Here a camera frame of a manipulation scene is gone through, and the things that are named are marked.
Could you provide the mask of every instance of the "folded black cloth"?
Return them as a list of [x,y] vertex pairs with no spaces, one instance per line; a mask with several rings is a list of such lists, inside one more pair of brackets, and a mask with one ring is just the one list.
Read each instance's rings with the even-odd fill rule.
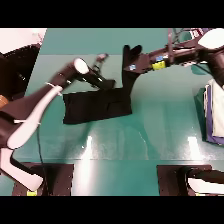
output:
[[63,94],[64,124],[80,124],[132,114],[131,91],[140,74],[123,68],[141,52],[141,46],[123,49],[122,88]]

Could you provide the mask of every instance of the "green table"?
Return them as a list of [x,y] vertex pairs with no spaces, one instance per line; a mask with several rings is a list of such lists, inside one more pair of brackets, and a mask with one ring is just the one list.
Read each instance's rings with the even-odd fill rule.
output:
[[[149,52],[166,43],[165,28],[48,29],[27,95],[71,59],[91,64],[102,52],[110,54],[103,75],[121,87],[123,45],[141,44]],[[211,76],[194,73],[191,67],[173,66],[141,75],[131,95],[132,115],[86,124],[64,125],[63,99],[56,97],[40,129],[44,161],[75,164],[72,195],[159,195],[158,164],[209,163],[224,171],[223,147],[202,141],[194,98]],[[76,82],[64,92],[87,90],[94,89]],[[14,155],[39,162],[36,134]],[[0,195],[10,195],[12,187],[0,177]]]

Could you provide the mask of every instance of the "black fabric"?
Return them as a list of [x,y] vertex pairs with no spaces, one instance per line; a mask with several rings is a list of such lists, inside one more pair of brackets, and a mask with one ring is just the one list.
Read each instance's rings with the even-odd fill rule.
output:
[[131,91],[140,74],[123,68],[141,53],[141,46],[123,49],[122,88],[63,94],[65,103],[64,124],[80,124],[132,114]]

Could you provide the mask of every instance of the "teal tabletop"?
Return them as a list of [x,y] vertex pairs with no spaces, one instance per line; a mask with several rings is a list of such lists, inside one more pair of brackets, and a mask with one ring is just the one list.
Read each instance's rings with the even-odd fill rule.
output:
[[[167,28],[61,28],[47,30],[26,95],[45,85],[76,57],[91,65],[108,53],[102,74],[122,87],[122,48],[143,52],[167,44]],[[203,141],[202,88],[210,75],[172,66],[141,75],[132,90],[133,114],[78,125],[64,125],[65,106],[57,96],[40,126],[45,162],[74,163],[72,195],[159,195],[156,165],[211,164],[224,171],[224,149]],[[93,90],[74,82],[64,93]],[[34,134],[14,157],[39,162]],[[0,195],[11,195],[13,181],[0,176]]]

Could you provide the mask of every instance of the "stack of folded clothes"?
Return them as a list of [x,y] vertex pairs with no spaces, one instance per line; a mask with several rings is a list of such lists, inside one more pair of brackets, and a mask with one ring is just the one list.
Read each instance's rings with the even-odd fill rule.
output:
[[206,118],[206,140],[215,144],[224,144],[224,91],[210,80],[205,86],[204,110]]

